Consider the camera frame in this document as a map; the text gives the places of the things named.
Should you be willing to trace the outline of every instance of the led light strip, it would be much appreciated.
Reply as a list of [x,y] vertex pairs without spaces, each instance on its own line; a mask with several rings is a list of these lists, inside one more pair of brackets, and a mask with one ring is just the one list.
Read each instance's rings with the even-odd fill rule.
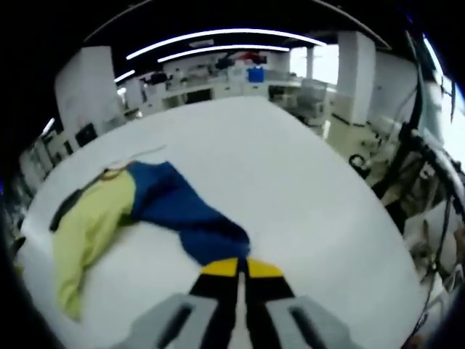
[[44,130],[42,131],[42,135],[45,135],[50,130],[50,128],[53,126],[54,123],[55,123],[55,119],[54,118],[50,119],[49,122],[46,123]]
[[115,82],[120,82],[121,80],[127,78],[128,76],[131,76],[132,74],[134,74],[136,71],[128,71],[127,73],[124,73],[123,75],[117,77],[115,79]]
[[284,38],[290,38],[290,39],[296,39],[296,40],[301,40],[301,41],[306,41],[311,44],[315,45],[320,45],[320,46],[326,46],[326,43],[309,38],[307,36],[303,35],[297,35],[297,34],[292,34],[292,33],[286,33],[284,31],[270,31],[267,29],[252,29],[252,28],[233,28],[233,29],[217,29],[215,31],[201,31],[198,33],[191,33],[191,34],[186,34],[186,35],[181,35],[177,36],[176,38],[164,40],[157,42],[156,44],[152,44],[150,46],[147,46],[143,49],[140,49],[136,52],[131,53],[130,55],[126,56],[127,60],[131,60],[134,57],[137,57],[141,55],[142,53],[146,53],[152,49],[156,49],[158,47],[162,47],[168,44],[173,44],[174,42],[182,41],[182,40],[188,40],[188,39],[194,39],[194,38],[199,38],[202,36],[211,36],[211,35],[218,35],[218,34],[232,34],[232,33],[248,33],[248,34],[267,34],[267,35],[275,35],[275,36],[282,36]]
[[159,63],[166,62],[167,60],[173,60],[174,58],[184,57],[188,55],[194,55],[196,53],[209,52],[209,51],[220,51],[224,49],[263,49],[267,51],[281,51],[289,52],[290,49],[287,47],[278,46],[265,46],[265,45],[225,45],[215,47],[204,47],[203,49],[191,49],[190,51],[176,53],[175,55],[169,55],[158,60]]

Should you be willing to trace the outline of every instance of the white tabletop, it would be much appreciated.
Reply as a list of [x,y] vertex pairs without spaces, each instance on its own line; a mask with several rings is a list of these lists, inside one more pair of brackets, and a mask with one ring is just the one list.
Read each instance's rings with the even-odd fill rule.
[[252,257],[281,268],[296,295],[338,316],[359,345],[398,349],[411,333],[424,297],[370,188],[285,111],[264,98],[231,97],[113,130],[64,160],[36,195],[20,261],[36,306],[67,348],[123,340],[134,319],[173,292],[187,293],[198,277],[176,233],[141,223],[88,272],[81,323],[55,307],[50,218],[70,192],[134,154],[173,163],[203,200],[245,228]]

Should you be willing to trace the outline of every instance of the cloth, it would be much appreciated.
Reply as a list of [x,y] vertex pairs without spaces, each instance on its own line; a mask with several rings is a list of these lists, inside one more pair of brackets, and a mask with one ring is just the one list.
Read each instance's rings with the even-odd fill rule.
[[247,257],[249,239],[244,229],[205,204],[169,162],[134,162],[127,171],[137,184],[133,220],[179,231],[184,250],[202,265]]
[[63,215],[53,237],[58,303],[70,317],[80,316],[84,270],[127,217],[177,230],[184,250],[201,265],[249,252],[247,233],[205,204],[170,163],[107,170]]
[[136,185],[122,171],[102,178],[81,194],[53,235],[57,299],[71,318],[79,318],[79,287],[84,270],[111,244],[121,216],[131,212]]
[[[103,174],[105,174],[108,171],[109,169],[105,169],[103,171]],[[76,205],[76,202],[79,201],[82,193],[88,188],[90,188],[91,186],[93,186],[93,184],[95,184],[100,179],[100,176],[101,174],[99,174],[96,178],[94,178],[89,183],[87,183],[84,187],[80,189],[76,189],[69,196],[67,196],[65,200],[62,201],[62,203],[58,206],[57,211],[53,215],[52,220],[50,221],[49,229],[52,232],[57,231],[58,226],[60,225],[60,221],[63,218],[63,216],[67,214],[68,211],[74,207],[74,205]]]

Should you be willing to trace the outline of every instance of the ceiling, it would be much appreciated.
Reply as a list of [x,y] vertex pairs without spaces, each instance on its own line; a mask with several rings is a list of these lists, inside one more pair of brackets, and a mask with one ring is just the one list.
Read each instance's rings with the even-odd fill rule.
[[[145,4],[121,15],[86,40],[104,23],[140,2],[142,0],[113,0],[106,6],[99,6],[90,0],[59,1],[53,4],[39,1],[37,4],[28,4],[27,10],[21,7],[25,6],[23,4],[13,5],[17,8],[9,9],[12,23],[15,24],[11,32],[15,35],[8,36],[4,42],[10,52],[7,55],[11,61],[8,63],[7,75],[11,77],[7,86],[12,91],[12,98],[5,100],[5,103],[12,106],[12,112],[2,118],[2,121],[5,120],[1,128],[4,134],[2,139],[6,138],[8,144],[7,148],[2,149],[2,152],[6,151],[2,156],[6,164],[3,169],[13,163],[20,151],[38,137],[48,120],[59,117],[54,100],[54,78],[82,46],[111,46],[116,76],[131,69],[138,73],[153,69],[158,58],[189,49],[189,41],[155,49],[127,61],[125,57],[138,49],[178,35],[219,28],[249,27],[297,34],[311,33],[316,39],[327,43],[336,43],[337,31],[359,30],[375,40],[378,47],[383,47],[371,33],[352,20],[312,0],[287,0],[284,1],[285,6],[279,4],[276,8],[271,7],[271,1],[265,0],[253,3],[241,0],[232,3],[203,0],[182,5],[173,4],[172,1],[145,1]],[[410,23],[393,5],[396,1],[382,1],[382,4],[373,1],[372,5],[366,5],[365,1],[350,0],[325,2],[339,6],[373,29],[392,47],[392,53],[410,57],[404,35]],[[409,12],[415,12],[417,1],[409,1],[409,4]],[[414,21],[428,28],[431,25],[428,15],[437,12],[428,12],[425,8],[421,8],[421,11],[423,17]],[[434,33],[432,31],[432,39],[443,42],[439,34],[435,38]],[[227,34],[215,36],[214,40],[215,45],[296,46],[296,42],[289,39],[256,34]]]

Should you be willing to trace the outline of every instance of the white cabinet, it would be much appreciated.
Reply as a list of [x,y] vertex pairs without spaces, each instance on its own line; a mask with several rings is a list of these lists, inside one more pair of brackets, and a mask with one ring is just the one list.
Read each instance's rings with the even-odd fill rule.
[[160,111],[164,111],[165,108],[161,98],[155,96],[149,99],[147,102],[143,103],[140,106],[139,110],[142,111],[143,116],[149,116]]
[[218,100],[220,98],[235,97],[242,95],[241,84],[215,84],[213,88],[213,99]]
[[268,84],[245,83],[243,85],[244,96],[262,96],[268,98]]

